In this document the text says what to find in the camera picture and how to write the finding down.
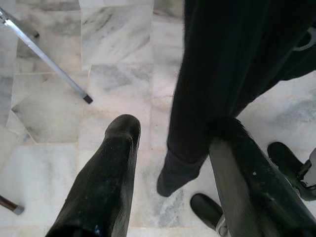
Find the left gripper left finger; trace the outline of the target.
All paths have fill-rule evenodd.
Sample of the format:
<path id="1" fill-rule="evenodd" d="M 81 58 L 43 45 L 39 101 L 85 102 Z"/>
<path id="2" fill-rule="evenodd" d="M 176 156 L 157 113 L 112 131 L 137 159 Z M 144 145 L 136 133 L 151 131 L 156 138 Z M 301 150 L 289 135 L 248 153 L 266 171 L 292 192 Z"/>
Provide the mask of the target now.
<path id="1" fill-rule="evenodd" d="M 125 237 L 141 134 L 139 120 L 120 115 L 78 173 L 48 237 Z"/>

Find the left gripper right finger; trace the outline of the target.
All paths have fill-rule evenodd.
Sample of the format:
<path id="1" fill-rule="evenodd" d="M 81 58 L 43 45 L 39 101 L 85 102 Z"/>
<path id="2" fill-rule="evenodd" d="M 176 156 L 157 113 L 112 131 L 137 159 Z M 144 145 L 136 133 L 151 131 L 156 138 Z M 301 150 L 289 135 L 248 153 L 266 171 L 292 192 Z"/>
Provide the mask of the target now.
<path id="1" fill-rule="evenodd" d="M 232 237 L 313 237 L 316 220 L 239 120 L 208 130 L 209 154 Z"/>

